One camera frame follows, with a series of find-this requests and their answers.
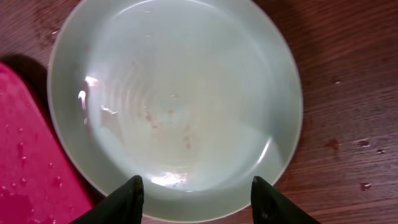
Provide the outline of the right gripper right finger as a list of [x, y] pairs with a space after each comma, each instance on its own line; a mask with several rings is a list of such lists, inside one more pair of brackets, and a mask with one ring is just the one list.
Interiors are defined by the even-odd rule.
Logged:
[[253, 224], [320, 224], [262, 177], [251, 185]]

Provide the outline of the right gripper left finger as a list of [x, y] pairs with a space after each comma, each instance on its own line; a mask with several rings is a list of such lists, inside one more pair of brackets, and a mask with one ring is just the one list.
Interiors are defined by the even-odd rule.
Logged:
[[135, 175], [70, 224], [141, 224], [143, 205], [144, 184]]

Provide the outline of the light blue plate top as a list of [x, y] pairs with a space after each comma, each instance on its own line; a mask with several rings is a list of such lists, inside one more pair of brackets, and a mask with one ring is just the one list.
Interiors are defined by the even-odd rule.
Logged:
[[144, 215], [164, 222], [246, 208], [255, 176], [286, 170], [303, 120], [292, 53], [252, 1], [82, 1], [47, 88], [82, 176], [103, 195], [141, 176]]

